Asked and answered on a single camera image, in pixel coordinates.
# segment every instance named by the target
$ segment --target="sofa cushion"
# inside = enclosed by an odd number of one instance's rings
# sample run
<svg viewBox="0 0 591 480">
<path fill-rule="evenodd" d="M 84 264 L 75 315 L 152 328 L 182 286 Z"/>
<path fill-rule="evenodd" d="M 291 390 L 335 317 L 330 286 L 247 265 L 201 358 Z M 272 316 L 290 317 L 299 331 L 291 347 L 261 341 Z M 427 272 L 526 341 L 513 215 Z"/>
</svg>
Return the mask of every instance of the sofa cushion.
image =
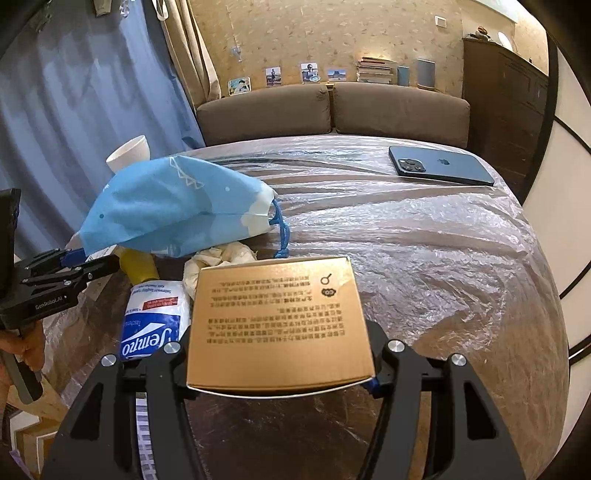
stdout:
<svg viewBox="0 0 591 480">
<path fill-rule="evenodd" d="M 341 134 L 408 138 L 466 148 L 470 105 L 461 98 L 397 85 L 343 82 L 333 91 Z"/>
<path fill-rule="evenodd" d="M 255 138 L 330 132 L 329 93 L 324 85 L 286 85 L 255 90 L 197 109 L 206 145 Z"/>
</svg>

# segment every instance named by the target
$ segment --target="smartphone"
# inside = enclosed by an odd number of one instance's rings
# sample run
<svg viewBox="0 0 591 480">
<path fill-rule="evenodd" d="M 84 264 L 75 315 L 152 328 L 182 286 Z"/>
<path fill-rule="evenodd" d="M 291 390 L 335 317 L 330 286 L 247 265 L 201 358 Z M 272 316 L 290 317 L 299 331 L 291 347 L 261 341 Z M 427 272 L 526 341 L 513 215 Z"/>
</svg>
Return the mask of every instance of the smartphone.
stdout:
<svg viewBox="0 0 591 480">
<path fill-rule="evenodd" d="M 402 177 L 489 187 L 495 184 L 486 168 L 472 155 L 421 147 L 390 147 L 389 153 L 396 172 Z"/>
</svg>

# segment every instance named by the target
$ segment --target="person's hand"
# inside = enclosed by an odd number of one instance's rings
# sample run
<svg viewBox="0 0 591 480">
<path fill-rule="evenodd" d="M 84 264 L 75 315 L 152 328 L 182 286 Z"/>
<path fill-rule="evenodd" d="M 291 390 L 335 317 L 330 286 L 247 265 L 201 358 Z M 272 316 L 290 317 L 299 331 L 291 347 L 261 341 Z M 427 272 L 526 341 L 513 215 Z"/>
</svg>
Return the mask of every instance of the person's hand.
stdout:
<svg viewBox="0 0 591 480">
<path fill-rule="evenodd" d="M 28 367 L 38 372 L 45 363 L 45 334 L 42 323 L 35 322 L 33 330 L 24 339 L 14 333 L 0 330 L 0 350 L 21 355 Z M 12 380 L 0 361 L 0 418 L 6 406 L 10 385 Z"/>
</svg>

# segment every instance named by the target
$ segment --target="yellow bottle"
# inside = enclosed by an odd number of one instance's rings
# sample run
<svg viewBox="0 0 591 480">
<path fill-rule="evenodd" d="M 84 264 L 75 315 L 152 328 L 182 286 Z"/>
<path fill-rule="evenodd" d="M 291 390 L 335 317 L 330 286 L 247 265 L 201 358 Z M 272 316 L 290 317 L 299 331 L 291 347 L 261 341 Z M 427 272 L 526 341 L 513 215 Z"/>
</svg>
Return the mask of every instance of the yellow bottle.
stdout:
<svg viewBox="0 0 591 480">
<path fill-rule="evenodd" d="M 119 255 L 119 265 L 133 285 L 160 279 L 152 254 L 124 248 Z"/>
</svg>

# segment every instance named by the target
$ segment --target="cardboard box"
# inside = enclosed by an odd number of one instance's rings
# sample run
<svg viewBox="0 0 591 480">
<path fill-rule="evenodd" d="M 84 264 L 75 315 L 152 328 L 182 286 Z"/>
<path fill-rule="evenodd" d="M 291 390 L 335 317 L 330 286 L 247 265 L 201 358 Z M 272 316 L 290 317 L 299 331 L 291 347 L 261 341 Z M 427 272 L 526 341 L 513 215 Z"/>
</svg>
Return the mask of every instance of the cardboard box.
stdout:
<svg viewBox="0 0 591 480">
<path fill-rule="evenodd" d="M 189 387 L 294 394 L 374 375 L 348 258 L 263 260 L 201 270 Z"/>
</svg>

